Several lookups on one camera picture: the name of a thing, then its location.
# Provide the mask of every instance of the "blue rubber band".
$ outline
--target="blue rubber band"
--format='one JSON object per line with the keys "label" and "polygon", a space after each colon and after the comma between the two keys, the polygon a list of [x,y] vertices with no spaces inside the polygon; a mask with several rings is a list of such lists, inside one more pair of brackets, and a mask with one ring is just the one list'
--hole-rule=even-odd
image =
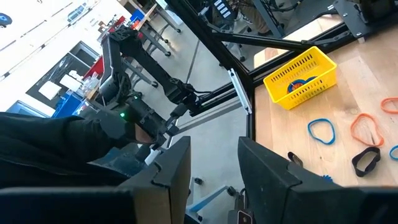
{"label": "blue rubber band", "polygon": [[307,82],[306,82],[305,80],[301,80],[301,79],[294,80],[294,81],[293,81],[292,83],[290,83],[289,86],[287,87],[287,92],[288,92],[288,93],[293,92],[293,91],[294,91],[294,89],[293,89],[294,85],[297,85],[297,84],[303,84],[303,85],[305,85],[306,83],[307,83]]}
{"label": "blue rubber band", "polygon": [[393,159],[393,160],[395,160],[395,161],[398,161],[398,157],[394,157],[394,156],[392,155],[392,152],[394,152],[396,149],[398,149],[398,146],[394,146],[394,147],[390,150],[390,157],[391,157],[391,159]]}
{"label": "blue rubber band", "polygon": [[[321,122],[321,121],[327,122],[327,123],[329,123],[330,126],[331,126],[331,131],[332,131],[332,133],[333,133],[333,137],[332,137],[332,139],[331,139],[329,142],[324,142],[322,139],[319,139],[319,138],[315,137],[315,136],[312,134],[311,125],[313,125],[313,124],[315,124],[315,123],[317,123],[317,122]],[[333,124],[332,124],[328,119],[326,119],[326,118],[315,119],[315,120],[309,122],[307,128],[308,128],[308,132],[310,133],[311,137],[314,138],[315,140],[318,140],[318,141],[322,142],[323,144],[331,145],[331,144],[333,144],[333,143],[335,142],[335,140],[336,140],[335,127],[333,127]]]}

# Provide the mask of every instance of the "window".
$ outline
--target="window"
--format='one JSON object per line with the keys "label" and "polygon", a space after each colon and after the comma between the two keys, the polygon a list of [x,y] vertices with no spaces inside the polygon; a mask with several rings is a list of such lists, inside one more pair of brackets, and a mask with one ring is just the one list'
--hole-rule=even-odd
{"label": "window", "polygon": [[[56,109],[60,98],[69,90],[67,87],[60,84],[64,75],[69,74],[74,70],[80,76],[88,72],[92,65],[94,65],[98,54],[83,42],[79,42],[71,49],[56,65],[54,65],[34,86],[32,86],[26,94],[41,101],[47,106]],[[47,81],[62,87],[58,95],[53,99],[48,99],[39,92],[40,88]]]}
{"label": "window", "polygon": [[39,112],[38,110],[31,108],[30,106],[26,105],[21,101],[15,102],[8,110],[9,113],[16,113],[16,114],[23,114],[23,115],[31,115],[37,116],[41,118],[47,118],[45,114]]}

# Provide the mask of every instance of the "black metal frame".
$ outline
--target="black metal frame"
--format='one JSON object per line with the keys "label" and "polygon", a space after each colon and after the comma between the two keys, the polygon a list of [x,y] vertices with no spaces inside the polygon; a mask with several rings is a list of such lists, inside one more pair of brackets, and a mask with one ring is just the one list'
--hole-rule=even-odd
{"label": "black metal frame", "polygon": [[[247,137],[253,140],[256,140],[256,110],[254,109],[255,88],[259,85],[262,85],[262,79],[264,77],[268,76],[280,66],[314,45],[319,47],[324,53],[327,54],[358,38],[357,35],[351,34],[349,28],[344,22],[326,32],[321,33],[311,40],[303,40],[301,42],[225,33],[221,30],[214,29],[204,20],[200,19],[200,15],[198,15],[196,10],[187,0],[166,0],[166,2],[177,13],[182,21],[184,21],[184,23],[191,29],[191,31],[202,41],[208,50],[219,60],[220,64],[222,64],[227,70],[231,68],[234,69],[237,73],[243,84],[244,90],[248,94],[249,101],[253,106],[252,114],[247,116],[246,133]],[[229,52],[229,50],[221,41],[258,45],[277,49],[287,49],[290,51],[266,62],[254,70],[249,71],[235,56]],[[190,113],[191,116],[196,116],[236,97],[237,93],[233,91],[233,89],[233,84],[228,83],[215,89],[211,94],[204,96],[202,99],[202,106],[198,111]]]}

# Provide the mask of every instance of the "red object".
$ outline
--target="red object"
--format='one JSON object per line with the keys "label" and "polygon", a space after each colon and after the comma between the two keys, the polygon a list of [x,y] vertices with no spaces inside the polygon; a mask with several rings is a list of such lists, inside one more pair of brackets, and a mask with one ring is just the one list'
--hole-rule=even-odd
{"label": "red object", "polygon": [[398,100],[398,97],[388,97],[384,100],[381,101],[380,103],[380,107],[381,109],[386,112],[386,113],[392,113],[392,114],[398,114],[398,110],[390,110],[387,109],[384,105],[387,103],[387,101],[394,101],[394,100]]}
{"label": "red object", "polygon": [[[355,134],[355,126],[356,126],[356,124],[358,123],[359,119],[362,118],[362,117],[364,117],[364,118],[369,118],[370,120],[373,121],[373,123],[374,123],[374,129],[376,130],[376,135],[377,135],[377,136],[379,137],[379,139],[380,139],[379,142],[377,142],[377,143],[368,143],[368,142],[366,142],[365,140],[362,140],[359,136],[357,136],[357,135]],[[354,139],[358,140],[359,142],[361,142],[361,143],[363,143],[363,144],[365,144],[365,145],[367,145],[367,146],[381,146],[381,145],[384,144],[384,138],[383,138],[383,136],[382,136],[381,133],[380,133],[379,125],[377,124],[376,119],[375,119],[372,115],[370,115],[370,114],[367,114],[367,113],[361,113],[361,114],[359,114],[359,115],[355,118],[355,120],[353,121],[353,123],[351,124],[350,130],[351,130],[351,136],[352,136]]]}
{"label": "red object", "polygon": [[88,72],[86,72],[83,79],[92,76],[94,72],[98,74],[98,78],[100,78],[104,73],[104,60],[102,56],[97,60],[97,62],[95,62],[95,64],[88,70]]}

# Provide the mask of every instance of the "wheel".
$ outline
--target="wheel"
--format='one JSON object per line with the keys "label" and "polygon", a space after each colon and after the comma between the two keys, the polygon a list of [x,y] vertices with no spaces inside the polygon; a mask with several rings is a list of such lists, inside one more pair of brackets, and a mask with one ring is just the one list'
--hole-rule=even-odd
{"label": "wheel", "polygon": [[226,191],[229,194],[229,196],[232,196],[232,197],[234,197],[236,195],[236,193],[237,193],[235,188],[233,188],[232,186],[228,187],[228,189]]}
{"label": "wheel", "polygon": [[203,180],[201,178],[195,178],[193,181],[195,181],[196,184],[198,185],[202,185],[203,184]]}
{"label": "wheel", "polygon": [[157,82],[152,82],[152,86],[153,86],[154,88],[157,88],[157,87],[159,86],[159,83],[157,83]]}

